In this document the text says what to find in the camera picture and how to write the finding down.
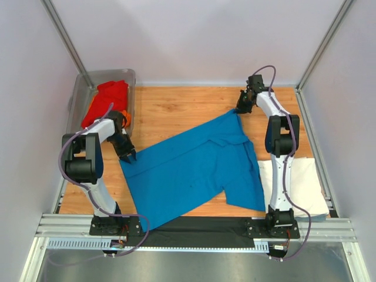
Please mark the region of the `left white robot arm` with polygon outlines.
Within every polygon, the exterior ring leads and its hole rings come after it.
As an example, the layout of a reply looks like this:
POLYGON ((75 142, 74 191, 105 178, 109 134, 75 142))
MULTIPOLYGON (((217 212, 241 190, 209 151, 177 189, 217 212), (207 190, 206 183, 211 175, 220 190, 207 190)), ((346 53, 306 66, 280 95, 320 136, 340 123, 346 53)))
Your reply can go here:
POLYGON ((104 161, 101 144, 112 144, 118 159, 136 160, 136 150, 126 131, 127 118, 122 112, 109 110, 89 127, 62 137, 59 170, 68 182, 79 186, 93 207, 89 234, 125 236, 130 222, 122 217, 118 203, 109 194, 103 180, 104 161))

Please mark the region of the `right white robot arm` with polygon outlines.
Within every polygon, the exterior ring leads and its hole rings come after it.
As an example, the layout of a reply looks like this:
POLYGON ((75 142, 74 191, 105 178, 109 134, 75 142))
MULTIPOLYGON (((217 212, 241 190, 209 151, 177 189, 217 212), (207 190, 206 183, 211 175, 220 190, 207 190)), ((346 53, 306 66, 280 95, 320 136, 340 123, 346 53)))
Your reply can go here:
POLYGON ((272 189, 264 219, 250 220, 249 235, 255 238, 298 239, 300 233, 288 195, 291 167, 299 144, 300 118, 292 115, 278 102, 271 87, 266 87, 261 75, 248 77, 246 88, 240 91, 236 113, 250 113, 259 107, 268 118, 265 148, 272 165, 272 189))

